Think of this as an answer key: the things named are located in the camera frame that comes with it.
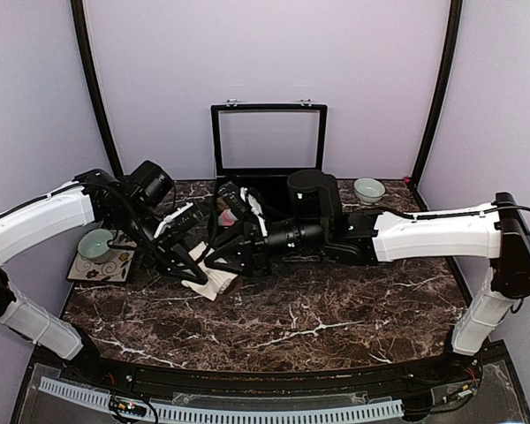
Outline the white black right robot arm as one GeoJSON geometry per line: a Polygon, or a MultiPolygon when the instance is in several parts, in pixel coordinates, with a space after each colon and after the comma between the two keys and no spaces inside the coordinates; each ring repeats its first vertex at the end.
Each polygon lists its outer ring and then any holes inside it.
{"type": "Polygon", "coordinates": [[[271,222],[253,191],[232,183],[219,197],[235,223],[214,242],[204,263],[241,276],[270,273],[270,258],[304,246],[321,249],[324,258],[351,266],[420,257],[486,258],[489,268],[478,294],[450,338],[450,349],[433,365],[442,383],[454,382],[509,310],[530,296],[530,230],[526,207],[510,193],[491,203],[438,212],[404,213],[368,208],[346,214],[337,180],[320,170],[298,170],[287,178],[291,217],[271,222]]]}

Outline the pink patterned sock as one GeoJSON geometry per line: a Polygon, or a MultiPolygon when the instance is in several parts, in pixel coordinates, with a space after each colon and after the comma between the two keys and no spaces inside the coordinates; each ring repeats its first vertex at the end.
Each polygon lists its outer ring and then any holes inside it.
{"type": "Polygon", "coordinates": [[[218,217],[219,225],[222,227],[231,227],[238,221],[238,218],[230,209],[226,209],[221,212],[218,217]]]}

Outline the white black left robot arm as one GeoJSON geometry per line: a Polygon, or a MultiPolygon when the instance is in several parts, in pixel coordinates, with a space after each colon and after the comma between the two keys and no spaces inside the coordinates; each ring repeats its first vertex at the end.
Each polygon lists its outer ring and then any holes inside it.
{"type": "Polygon", "coordinates": [[[209,209],[188,203],[158,216],[154,209],[175,187],[157,164],[143,162],[131,174],[113,178],[104,170],[79,174],[58,189],[0,214],[0,324],[42,346],[88,385],[107,377],[106,364],[86,333],[24,295],[3,267],[12,258],[62,233],[92,223],[106,223],[144,250],[148,266],[160,273],[198,284],[208,278],[200,260],[189,254],[187,232],[209,209]]]}

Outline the beige and brown sock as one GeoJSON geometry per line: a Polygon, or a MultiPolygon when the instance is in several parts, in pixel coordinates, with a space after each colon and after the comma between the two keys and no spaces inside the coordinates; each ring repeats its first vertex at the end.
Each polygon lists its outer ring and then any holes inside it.
{"type": "Polygon", "coordinates": [[[227,295],[234,293],[243,284],[242,277],[237,274],[218,269],[210,269],[203,261],[199,264],[199,267],[208,279],[206,283],[199,284],[188,280],[182,280],[181,284],[185,288],[210,301],[216,301],[217,299],[224,298],[227,295]]]}

